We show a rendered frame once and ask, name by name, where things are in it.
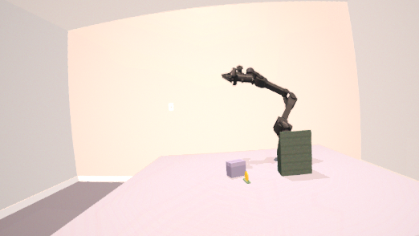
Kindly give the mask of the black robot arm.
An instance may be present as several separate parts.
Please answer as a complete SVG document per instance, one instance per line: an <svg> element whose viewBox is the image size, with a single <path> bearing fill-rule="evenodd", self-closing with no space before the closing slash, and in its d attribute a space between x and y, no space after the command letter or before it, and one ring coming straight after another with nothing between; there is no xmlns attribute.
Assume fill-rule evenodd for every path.
<svg viewBox="0 0 419 236"><path fill-rule="evenodd" d="M236 66L238 74L242 74L242 69L243 66ZM291 109L294 108L295 103L298 100L294 92L290 92L288 89L281 87L275 83L272 83L265 76L256 72L252 67L246 69L245 83L251 83L251 85L254 84L256 87L269 89L283 97L283 101L285 103L286 108L282 116L278 117L278 119L276 120L273 129L274 132L276 132L277 137L279 137L279 132L291 131L293 129L293 126L287 123L287 118L291 112ZM288 93L289 96L287 98Z"/></svg>

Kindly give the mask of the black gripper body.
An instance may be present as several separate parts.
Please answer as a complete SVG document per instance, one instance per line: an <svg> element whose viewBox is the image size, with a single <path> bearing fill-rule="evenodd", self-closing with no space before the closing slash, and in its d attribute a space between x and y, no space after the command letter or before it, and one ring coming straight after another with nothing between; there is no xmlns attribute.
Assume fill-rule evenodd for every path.
<svg viewBox="0 0 419 236"><path fill-rule="evenodd" d="M237 85L237 83L238 82L240 82L240 83L245 83L245 75L246 74L244 74L244 72L242 73L242 74L238 74L237 73L237 70L236 70L236 68L235 67L232 67L232 82L234 82L233 83L233 85Z"/></svg>

